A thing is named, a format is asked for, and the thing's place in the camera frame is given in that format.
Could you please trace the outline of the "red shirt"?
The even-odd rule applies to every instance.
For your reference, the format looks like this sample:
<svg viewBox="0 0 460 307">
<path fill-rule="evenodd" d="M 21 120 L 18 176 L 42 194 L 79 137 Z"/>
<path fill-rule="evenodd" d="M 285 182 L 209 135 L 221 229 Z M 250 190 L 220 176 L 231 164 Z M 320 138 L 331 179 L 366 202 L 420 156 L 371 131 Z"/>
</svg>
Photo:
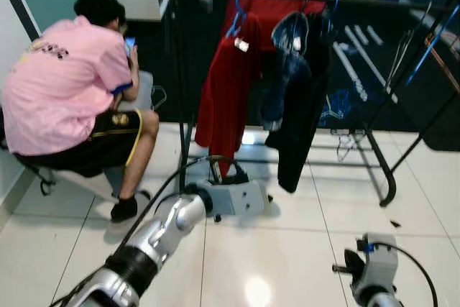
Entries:
<svg viewBox="0 0 460 307">
<path fill-rule="evenodd" d="M 259 79 L 262 25 L 254 17 L 241 24 L 239 33 L 223 37 L 211 60 L 201 99 L 194 140 L 210 155 L 233 158 L 242 145 L 249 118 L 251 83 Z"/>
</svg>

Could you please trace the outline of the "black hanging garment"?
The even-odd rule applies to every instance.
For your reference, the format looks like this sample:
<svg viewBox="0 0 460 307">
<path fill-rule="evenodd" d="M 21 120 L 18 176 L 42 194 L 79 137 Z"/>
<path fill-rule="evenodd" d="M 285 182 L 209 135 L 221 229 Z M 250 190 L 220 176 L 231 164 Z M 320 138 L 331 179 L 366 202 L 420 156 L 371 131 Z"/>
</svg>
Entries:
<svg viewBox="0 0 460 307">
<path fill-rule="evenodd" d="M 285 115 L 282 126 L 270 132 L 266 144 L 278 150 L 278 183 L 288 193 L 296 192 L 303 168 L 316 135 L 320 116 L 324 110 L 326 88 L 331 64 L 331 31 L 328 12 L 305 14 L 309 18 L 308 51 L 309 74 L 292 81 L 285 93 Z"/>
</svg>

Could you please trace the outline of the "black metal clothes rack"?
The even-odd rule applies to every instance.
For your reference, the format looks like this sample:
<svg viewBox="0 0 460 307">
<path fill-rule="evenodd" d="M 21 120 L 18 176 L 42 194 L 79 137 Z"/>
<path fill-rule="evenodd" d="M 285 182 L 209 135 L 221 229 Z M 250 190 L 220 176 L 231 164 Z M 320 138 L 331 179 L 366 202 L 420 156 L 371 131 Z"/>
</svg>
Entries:
<svg viewBox="0 0 460 307">
<path fill-rule="evenodd" d="M 381 7 L 394 7 L 394 8 L 400 8 L 400 9 L 405 9 L 405 10 L 418 10 L 421 8 L 426 8 L 427 5 L 423 4 L 411 4 L 411 2 L 399 2 L 399 1 L 387 1 L 387 0 L 316 0 L 316 1 L 324 1 L 324 2 L 336 2 L 336 4 L 342 4 L 344 2 L 345 4 L 357 4 L 361 6 L 381 6 Z M 443 3 L 443 6 L 431 6 L 430 12 L 440 12 L 437 17 L 433 20 L 433 23 L 431 24 L 430 31 L 428 31 L 427 34 L 421 35 L 420 36 L 420 44 L 417 48 L 417 50 L 413 53 L 414 56 L 413 58 L 417 58 L 420 60 L 421 55 L 423 54 L 426 45 L 424 45 L 424 48 L 422 44 L 424 43 L 424 38 L 427 37 L 427 35 L 433 35 L 434 32 L 434 27 L 440 27 L 441 24 L 443 24 L 443 21 L 446 20 L 447 17 L 451 14 L 451 11 L 454 10 L 454 6 L 459 4 L 460 6 L 460 0 L 446 0 Z M 178 45 L 178 48 L 175 48 L 176 51 L 180 51 L 180 48 L 184 50 L 185 48 L 185 43 L 184 43 L 184 37 L 180 37 L 180 34 L 178 33 L 171 33 L 167 34 L 168 37 L 170 37 L 171 40 L 174 42 L 172 45 Z M 408 67 L 404 68 L 404 70 L 399 70 L 397 72 L 397 83 L 403 83 L 403 80 L 408 79 L 408 74 L 411 73 L 411 71 L 408 70 Z M 186 81 L 187 78 L 183 75 L 184 73 L 175 73 L 175 77 L 178 78 L 178 83 L 180 84 L 180 104 L 184 102 L 185 97 L 184 93 L 186 91 Z M 377 142 L 377 139 L 375 139 L 374 136 L 374 130 L 372 129 L 372 125 L 374 125 L 375 122 L 377 122 L 377 117 L 380 116 L 382 111 L 385 110 L 385 107 L 387 106 L 386 103 L 382 103 L 381 106 L 377 109 L 377 113 L 374 113 L 371 117 L 371 119 L 366 120 L 362 123 L 359 123 L 359 127 L 352 127 L 351 129 L 348 129 L 348 134 L 351 135 L 354 139 L 356 137 L 356 134 L 362 134 L 364 135 L 362 139 L 365 139 L 370 143 L 372 152 L 374 153 L 375 157 L 377 157 L 378 160 L 378 165 L 371 165 L 371 163 L 368 163 L 367 160 L 364 160 L 364 163 L 362 165 L 352 165 L 352 163 L 349 162 L 326 162 L 325 160 L 309 160 L 308 165 L 326 165 L 326 166 L 342 166 L 342 167 L 358 167 L 358 168 L 366 168 L 368 169 L 371 178 L 374 178 L 374 170 L 381 171 L 381 173 L 384 175 L 384 177 L 387 179 L 387 190 L 385 190 L 385 194 L 382 194 L 382 192 L 378 191 L 378 196 L 379 196 L 379 206 L 381 208 L 385 209 L 387 206 L 389 206 L 395 199 L 395 196 L 397 195 L 397 182 L 395 182 L 395 176 L 394 172 L 395 169 L 397 169 L 398 166 L 401 165 L 402 160 L 407 158 L 407 156 L 414 150 L 415 146 L 421 140 L 423 139 L 424 135 L 428 132 L 431 126 L 435 123 L 438 117 L 441 116 L 443 112 L 446 112 L 446 107 L 450 106 L 451 100 L 446 101 L 446 105 L 442 106 L 441 109 L 439 109 L 436 113 L 434 118 L 431 120 L 428 125 L 424 127 L 424 129 L 418 130 L 418 136 L 416 142 L 414 142 L 410 148 L 408 148 L 405 152 L 401 160 L 397 163 L 395 163 L 393 166 L 388 165 L 387 160 L 385 159 L 384 153 L 382 153 L 382 150 L 380 149 L 379 143 Z M 171 178 L 178 178 L 180 179 L 180 182 L 177 183 L 177 188 L 181 189 L 182 186 L 185 185 L 186 182 L 186 170 L 188 167 L 191 167 L 195 165 L 195 163 L 198 163 L 199 159 L 209 159 L 210 156 L 200 156 L 200 155 L 195 155 L 191 156 L 188 154 L 188 150 L 190 149 L 191 146 L 191 135 L 193 135 L 193 124 L 191 124 L 193 121 L 185 121 L 184 116 L 182 114 L 180 115 L 180 142 L 182 144 L 182 148 L 180 151 L 180 164 L 178 165 L 177 171 L 175 171 L 174 175 L 172 175 Z"/>
</svg>

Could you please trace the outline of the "blue denim jeans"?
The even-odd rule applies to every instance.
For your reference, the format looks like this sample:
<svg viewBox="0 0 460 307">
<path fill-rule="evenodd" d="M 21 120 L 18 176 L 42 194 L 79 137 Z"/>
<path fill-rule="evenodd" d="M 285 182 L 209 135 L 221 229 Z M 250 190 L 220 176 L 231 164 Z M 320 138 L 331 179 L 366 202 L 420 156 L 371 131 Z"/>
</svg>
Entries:
<svg viewBox="0 0 460 307">
<path fill-rule="evenodd" d="M 260 110 L 263 129 L 268 132 L 276 132 L 282 126 L 285 93 L 290 83 L 309 74 L 308 61 L 305 59 L 309 32 L 309 18 L 303 12 L 290 12 L 272 29 L 270 38 L 275 47 L 275 77 Z"/>
</svg>

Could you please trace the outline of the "grey chair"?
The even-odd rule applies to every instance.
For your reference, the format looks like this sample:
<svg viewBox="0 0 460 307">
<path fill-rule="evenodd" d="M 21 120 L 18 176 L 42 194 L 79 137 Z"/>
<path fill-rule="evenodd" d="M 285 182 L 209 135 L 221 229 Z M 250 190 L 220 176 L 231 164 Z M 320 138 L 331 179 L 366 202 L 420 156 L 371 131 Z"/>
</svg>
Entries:
<svg viewBox="0 0 460 307">
<path fill-rule="evenodd" d="M 132 102 L 119 103 L 119 110 L 155 110 L 167 100 L 165 90 L 152 83 L 151 73 L 141 71 L 140 83 L 141 86 L 137 99 Z M 42 192 L 43 196 L 49 196 L 56 185 L 59 185 L 62 181 L 66 181 L 81 186 L 83 190 L 88 190 L 105 201 L 115 201 L 121 188 L 122 180 L 124 179 L 124 169 L 119 167 L 105 168 L 102 173 L 92 176 L 92 178 L 86 178 L 80 175 L 80 173 L 73 171 L 56 171 L 46 167 L 29 165 L 29 163 L 25 163 L 20 159 L 17 160 L 40 180 L 40 192 Z"/>
</svg>

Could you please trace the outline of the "person in black shorts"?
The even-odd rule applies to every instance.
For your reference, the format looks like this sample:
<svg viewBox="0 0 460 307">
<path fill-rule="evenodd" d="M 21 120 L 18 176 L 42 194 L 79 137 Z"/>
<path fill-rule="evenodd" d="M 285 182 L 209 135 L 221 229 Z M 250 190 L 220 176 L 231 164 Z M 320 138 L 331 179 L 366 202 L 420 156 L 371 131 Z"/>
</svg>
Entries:
<svg viewBox="0 0 460 307">
<path fill-rule="evenodd" d="M 76 0 L 75 18 L 48 27 L 14 64 L 0 89 L 4 139 L 27 165 L 72 171 L 86 178 L 124 170 L 111 225 L 133 224 L 151 195 L 140 189 L 159 116 L 119 110 L 135 101 L 141 75 L 137 50 L 127 47 L 118 0 Z"/>
</svg>

